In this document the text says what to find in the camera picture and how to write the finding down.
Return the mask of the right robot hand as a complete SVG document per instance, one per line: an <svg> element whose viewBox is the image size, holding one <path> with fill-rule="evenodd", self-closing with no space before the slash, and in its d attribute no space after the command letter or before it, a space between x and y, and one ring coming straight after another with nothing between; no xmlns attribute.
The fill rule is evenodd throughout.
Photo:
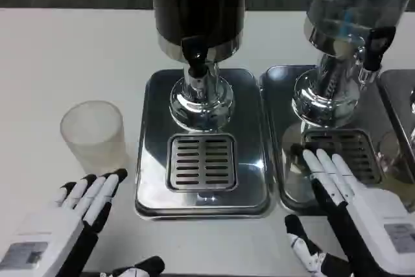
<svg viewBox="0 0 415 277"><path fill-rule="evenodd" d="M345 259L322 250L298 216L285 217L290 247L310 276L413 276L414 214L386 189L357 180L343 157L304 149L311 187Z"/></svg>

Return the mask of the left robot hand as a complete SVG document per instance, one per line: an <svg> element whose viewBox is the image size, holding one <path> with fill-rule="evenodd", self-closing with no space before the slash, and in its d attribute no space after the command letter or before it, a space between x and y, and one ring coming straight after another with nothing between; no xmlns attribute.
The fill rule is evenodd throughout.
<svg viewBox="0 0 415 277"><path fill-rule="evenodd" d="M1 256L1 275L81 276L127 175L117 169L62 185L18 227Z"/></svg>

